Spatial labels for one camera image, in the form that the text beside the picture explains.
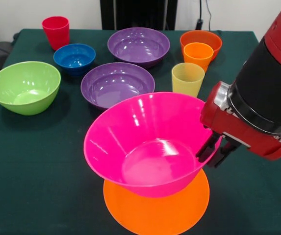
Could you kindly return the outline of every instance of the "bowl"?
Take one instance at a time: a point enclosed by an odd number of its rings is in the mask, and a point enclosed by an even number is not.
[[[114,33],[107,47],[118,60],[150,68],[168,52],[170,41],[154,29],[133,27]]]
[[[168,197],[141,197],[106,180],[103,195],[113,218],[133,234],[179,235],[202,218],[210,188],[201,169],[185,189]]]
[[[117,62],[89,71],[81,82],[81,93],[91,104],[107,109],[127,98],[154,92],[154,79],[140,66]]]
[[[54,61],[70,76],[83,76],[96,58],[95,50],[86,44],[69,44],[58,49]]]
[[[0,71],[0,105],[22,115],[41,113],[53,102],[60,82],[60,72],[50,64],[13,64]]]
[[[86,161],[100,177],[141,196],[179,192],[211,158],[200,163],[195,156],[211,135],[200,123],[203,106],[195,97],[169,92],[124,100],[90,126]]]
[[[205,43],[211,46],[213,49],[211,60],[214,60],[222,47],[222,40],[218,35],[203,30],[188,31],[180,37],[180,46],[183,55],[184,47],[189,43]]]

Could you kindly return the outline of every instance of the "pink bowl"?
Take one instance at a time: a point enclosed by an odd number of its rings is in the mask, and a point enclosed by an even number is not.
[[[195,157],[211,135],[199,121],[203,106],[169,92],[124,100],[92,123],[84,140],[86,161],[105,180],[141,196],[174,194],[206,164]]]

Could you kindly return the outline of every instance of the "red cup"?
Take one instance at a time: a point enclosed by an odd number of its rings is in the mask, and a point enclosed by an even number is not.
[[[48,17],[42,21],[42,27],[53,50],[70,43],[70,23],[67,18],[63,16]]]

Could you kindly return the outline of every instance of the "cup rim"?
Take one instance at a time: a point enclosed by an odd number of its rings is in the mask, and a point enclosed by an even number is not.
[[[211,54],[210,56],[208,56],[208,57],[205,57],[205,58],[196,58],[196,57],[190,56],[190,55],[188,55],[188,54],[186,53],[186,48],[187,48],[188,46],[192,45],[192,44],[201,44],[201,45],[203,45],[203,46],[207,46],[207,47],[209,47],[209,48],[212,50],[212,54]],[[189,58],[193,58],[193,59],[195,59],[195,60],[207,60],[207,59],[211,59],[211,58],[213,57],[214,50],[212,49],[211,46],[209,46],[209,45],[206,44],[206,43],[197,43],[197,42],[195,42],[195,43],[189,43],[189,44],[187,44],[187,45],[184,47],[184,54],[186,54]]]
[[[198,80],[196,80],[196,81],[183,81],[183,80],[179,79],[177,76],[174,75],[174,69],[175,69],[176,66],[178,66],[178,65],[183,65],[183,64],[188,64],[189,66],[190,66],[190,65],[193,65],[194,67],[196,67],[196,68],[198,68],[198,69],[201,69],[202,72],[203,72],[203,77],[200,78],[200,79],[198,79]],[[197,64],[194,64],[194,63],[187,63],[187,62],[179,63],[179,64],[177,64],[177,65],[174,65],[173,68],[172,68],[171,73],[172,73],[172,77],[175,78],[177,81],[180,81],[180,82],[186,83],[186,84],[188,84],[188,83],[189,83],[189,84],[191,84],[191,83],[197,83],[197,82],[199,82],[200,80],[203,80],[203,79],[204,79],[204,76],[205,76],[205,71],[204,71],[204,69],[203,69],[200,65],[197,65]]]
[[[186,36],[187,34],[190,34],[190,33],[195,32],[195,31],[196,31],[196,30],[187,31],[187,32],[185,32],[185,33],[183,33],[183,34],[181,35],[181,37],[180,37],[180,39],[179,39],[179,42],[180,42],[180,45],[181,45],[182,47],[185,47],[186,45],[188,45],[188,44],[184,45],[184,44],[182,43],[183,37]],[[220,42],[220,45],[219,45],[219,47],[217,47],[216,49],[213,49],[213,48],[212,48],[214,51],[219,51],[219,50],[221,49],[221,47],[222,47],[222,45],[223,45],[223,42],[222,42],[222,39],[221,39],[218,35],[216,35],[216,34],[213,33],[213,32],[206,31],[206,30],[199,30],[199,31],[202,31],[202,32],[205,33],[205,34],[211,35],[212,37],[218,39],[218,41]]]
[[[49,28],[49,27],[46,27],[46,26],[43,25],[43,24],[44,24],[44,21],[49,20],[49,19],[52,19],[52,18],[64,18],[64,19],[67,20],[67,23],[66,23],[64,26],[60,27],[60,28]],[[66,17],[64,17],[64,16],[50,16],[50,17],[45,18],[45,19],[42,21],[42,27],[43,27],[43,28],[46,28],[46,29],[50,29],[50,30],[62,29],[62,28],[64,28],[65,26],[68,26],[69,24],[70,24],[70,21],[69,21]]]

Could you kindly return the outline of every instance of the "white wall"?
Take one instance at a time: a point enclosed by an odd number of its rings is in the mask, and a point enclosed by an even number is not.
[[[208,30],[209,14],[202,0],[203,29]],[[281,11],[281,0],[208,0],[212,13],[211,30],[253,31],[260,40]],[[178,0],[176,30],[195,29],[199,0]]]
[[[99,0],[0,0],[0,41],[12,41],[23,28],[42,28],[54,15],[67,17],[71,28],[102,29]]]
[[[203,2],[203,29],[209,14]],[[281,10],[281,0],[208,0],[211,29],[254,31],[260,40]],[[71,28],[101,29],[99,0],[0,0],[0,41],[12,41],[22,28],[41,28],[44,18],[63,15]],[[176,30],[190,30],[199,17],[199,0],[178,0]]]

